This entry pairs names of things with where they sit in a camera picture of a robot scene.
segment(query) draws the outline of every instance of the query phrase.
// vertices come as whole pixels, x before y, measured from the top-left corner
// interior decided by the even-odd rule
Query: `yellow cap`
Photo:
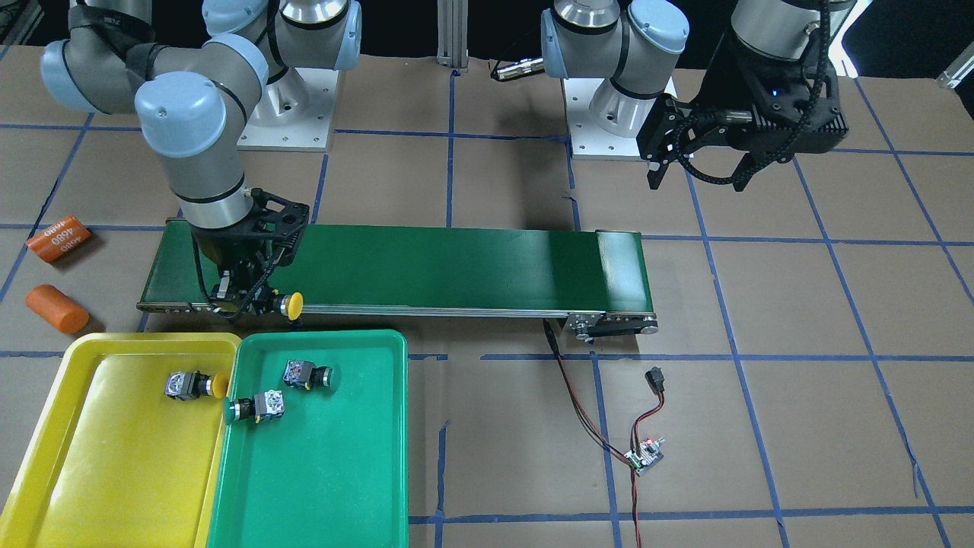
[[[227,376],[227,373],[219,372],[213,376],[210,386],[212,387],[213,397],[222,400],[227,397],[227,388],[230,387],[230,377]]]
[[[301,312],[304,311],[304,296],[299,292],[292,293],[287,298],[287,304],[284,306],[284,310],[287,312],[288,320],[292,322],[297,320],[301,316]]]

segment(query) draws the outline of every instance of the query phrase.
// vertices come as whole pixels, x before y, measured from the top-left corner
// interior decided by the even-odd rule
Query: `plastic bin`
[[[0,546],[206,546],[223,401],[170,372],[231,374],[228,333],[91,334],[64,353],[3,515]]]
[[[333,368],[333,388],[285,386],[295,359]],[[247,337],[230,397],[282,390],[285,412],[228,426],[209,547],[405,548],[406,368],[393,331]]]

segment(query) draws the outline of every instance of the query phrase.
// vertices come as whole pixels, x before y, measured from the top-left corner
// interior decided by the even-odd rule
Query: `white mounting plate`
[[[324,152],[328,149],[340,72],[324,68],[296,70],[308,86],[308,108],[300,117],[279,126],[256,126],[252,120],[247,122],[237,140],[238,149],[299,152]]]
[[[565,115],[572,136],[572,155],[581,160],[633,160],[642,162],[635,137],[619,137],[603,130],[588,112],[588,104],[604,78],[567,78],[562,80]],[[673,79],[666,92],[676,97]]]

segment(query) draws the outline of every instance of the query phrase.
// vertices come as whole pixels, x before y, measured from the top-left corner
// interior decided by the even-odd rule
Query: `yellow tray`
[[[206,546],[221,400],[179,402],[175,371],[231,374],[228,333],[100,333],[64,353],[0,516],[0,546]]]

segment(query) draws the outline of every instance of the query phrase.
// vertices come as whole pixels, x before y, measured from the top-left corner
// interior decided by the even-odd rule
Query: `light blue joint cap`
[[[227,123],[227,107],[202,74],[181,70],[150,80],[135,92],[135,112],[153,150],[187,158],[210,148]]]
[[[210,36],[237,32],[267,8],[267,0],[204,0],[203,20]]]
[[[561,55],[558,32],[555,31],[550,9],[542,12],[542,57],[545,74],[552,78],[568,78],[568,69],[565,68],[565,58]]]
[[[254,74],[260,80],[261,87],[267,85],[267,73],[269,70],[267,60],[264,59],[264,54],[260,53],[257,46],[254,46],[249,40],[237,34],[217,34],[209,40],[206,40],[203,47],[206,47],[206,44],[223,44],[240,54],[245,61],[250,63],[250,68],[253,68]]]
[[[64,61],[64,46],[67,40],[52,42],[44,48],[41,56],[41,79],[51,97],[72,110],[82,112],[98,112],[98,109],[88,101],[71,78]]]
[[[632,0],[629,19],[640,34],[665,52],[679,55],[687,46],[687,16],[666,0]]]
[[[338,48],[335,70],[351,70],[358,64],[358,52],[362,45],[362,8],[356,0],[349,6],[345,20],[345,35]]]

